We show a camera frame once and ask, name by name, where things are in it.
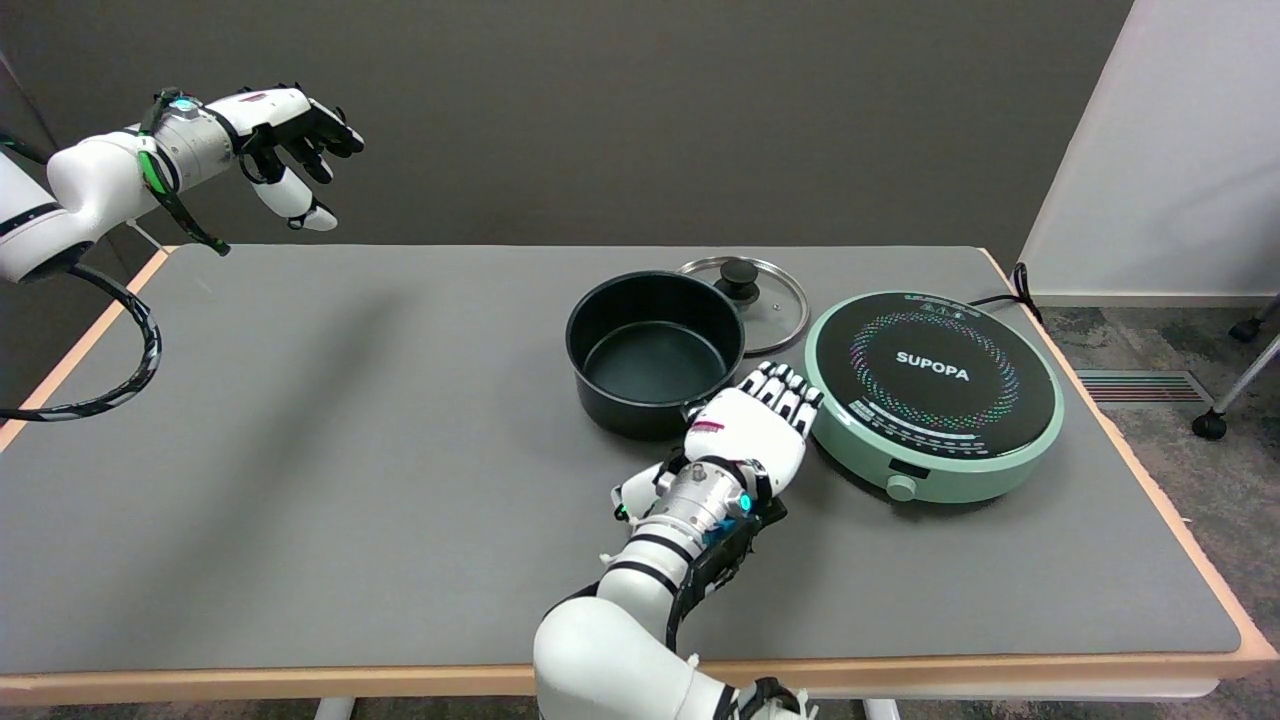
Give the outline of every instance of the chair wheel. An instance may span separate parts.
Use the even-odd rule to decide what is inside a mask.
[[[1204,439],[1222,439],[1226,436],[1226,420],[1210,410],[1192,420],[1192,432]]]
[[[1262,331],[1262,320],[1257,318],[1249,318],[1248,320],[1240,320],[1231,325],[1228,334],[1234,337],[1240,342],[1253,342],[1253,338],[1258,337],[1258,332]]]

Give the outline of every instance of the cooking pot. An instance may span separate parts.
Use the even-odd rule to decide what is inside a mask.
[[[712,284],[644,270],[588,292],[564,343],[586,414],[620,436],[659,441],[681,437],[686,413],[733,382],[746,333]]]

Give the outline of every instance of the gray wall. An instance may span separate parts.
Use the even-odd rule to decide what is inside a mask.
[[[228,173],[184,197],[233,243],[977,245],[1007,265],[1128,9],[28,1],[0,3],[0,46],[59,137],[137,122],[168,85],[342,105],[369,141],[320,193],[342,225],[289,232]],[[116,243],[129,269],[150,254]]]

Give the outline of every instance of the induction cooktop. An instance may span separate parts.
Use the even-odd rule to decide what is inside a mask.
[[[805,346],[826,398],[813,434],[899,501],[977,502],[1034,470],[1062,391],[1016,331],[945,297],[879,292],[824,313]]]

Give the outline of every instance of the carpet floor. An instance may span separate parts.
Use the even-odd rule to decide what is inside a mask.
[[[1189,370],[1221,395],[1274,337],[1252,345],[1226,337],[1247,313],[1233,309],[1047,309],[1046,327],[1078,369]],[[1190,433],[1198,411],[1108,409],[1134,452],[1189,520],[1197,541],[1274,646],[1280,646],[1280,373],[1265,372],[1230,409],[1228,436]],[[0,708],[0,720],[306,720],[317,701],[151,703]],[[904,720],[1275,720],[1280,667],[1224,682],[1180,703],[932,702],[899,703]],[[827,720],[861,717],[858,702],[827,701]],[[367,698],[356,720],[536,720],[526,698]]]

